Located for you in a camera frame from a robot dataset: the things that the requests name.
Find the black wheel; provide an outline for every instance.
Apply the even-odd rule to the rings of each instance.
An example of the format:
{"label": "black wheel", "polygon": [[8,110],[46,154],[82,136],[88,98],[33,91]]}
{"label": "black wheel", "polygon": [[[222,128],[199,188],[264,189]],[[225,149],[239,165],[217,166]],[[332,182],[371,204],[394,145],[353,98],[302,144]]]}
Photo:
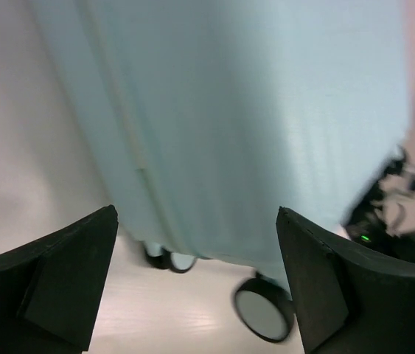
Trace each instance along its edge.
{"label": "black wheel", "polygon": [[187,254],[175,253],[163,249],[163,261],[168,269],[179,274],[187,273],[192,269],[196,261],[196,257]]}
{"label": "black wheel", "polygon": [[281,343],[294,325],[294,309],[286,291],[261,278],[245,281],[233,295],[234,309],[243,324],[270,343]]}
{"label": "black wheel", "polygon": [[163,255],[161,256],[150,256],[148,254],[147,249],[145,248],[145,246],[143,246],[143,256],[145,261],[152,267],[156,268],[156,269],[161,269],[161,270],[165,270],[168,269],[168,265],[166,264],[166,262],[164,261]]}

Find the suitcase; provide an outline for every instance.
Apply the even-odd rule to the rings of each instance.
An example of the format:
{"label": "suitcase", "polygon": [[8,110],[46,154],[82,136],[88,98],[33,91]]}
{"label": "suitcase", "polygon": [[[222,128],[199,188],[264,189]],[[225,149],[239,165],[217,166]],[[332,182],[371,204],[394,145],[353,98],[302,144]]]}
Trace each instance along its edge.
{"label": "suitcase", "polygon": [[[32,4],[121,223],[150,264],[256,269],[234,305],[257,335],[285,339],[277,209],[335,230],[405,140],[402,2]],[[255,330],[242,312],[261,296],[282,309],[281,330]]]}

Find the light blue suitcase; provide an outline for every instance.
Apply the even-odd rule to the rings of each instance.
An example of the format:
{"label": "light blue suitcase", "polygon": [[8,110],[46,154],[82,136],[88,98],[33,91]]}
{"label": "light blue suitcase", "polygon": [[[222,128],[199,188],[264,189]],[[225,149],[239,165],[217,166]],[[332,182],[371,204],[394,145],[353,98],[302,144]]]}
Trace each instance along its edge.
{"label": "light blue suitcase", "polygon": [[[261,338],[285,339],[278,207],[335,230],[406,138],[402,2],[32,3],[147,260],[181,273],[196,258],[256,269],[235,308]],[[249,310],[262,303],[262,315]]]}

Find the floor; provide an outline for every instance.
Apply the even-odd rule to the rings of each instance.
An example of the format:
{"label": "floor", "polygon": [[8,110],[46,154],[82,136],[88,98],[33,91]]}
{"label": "floor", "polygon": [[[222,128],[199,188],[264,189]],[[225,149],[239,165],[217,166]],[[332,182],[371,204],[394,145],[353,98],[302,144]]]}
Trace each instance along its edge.
{"label": "floor", "polygon": [[[409,8],[415,99],[415,1]],[[415,161],[415,129],[408,147]],[[25,1],[0,1],[0,253],[108,203]],[[413,226],[415,204],[409,215]],[[237,320],[231,292],[250,274],[217,261],[157,271],[120,232],[90,353],[302,353],[297,330],[273,345]]]}

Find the white floor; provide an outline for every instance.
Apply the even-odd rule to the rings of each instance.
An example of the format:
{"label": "white floor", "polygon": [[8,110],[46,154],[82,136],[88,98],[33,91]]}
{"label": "white floor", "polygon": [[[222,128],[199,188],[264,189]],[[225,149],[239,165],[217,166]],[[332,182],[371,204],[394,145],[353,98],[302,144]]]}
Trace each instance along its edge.
{"label": "white floor", "polygon": [[[415,130],[409,149],[415,160]],[[24,1],[0,1],[0,253],[108,203]],[[297,330],[273,345],[237,320],[231,292],[250,273],[217,261],[157,271],[121,233],[91,353],[302,353]]]}

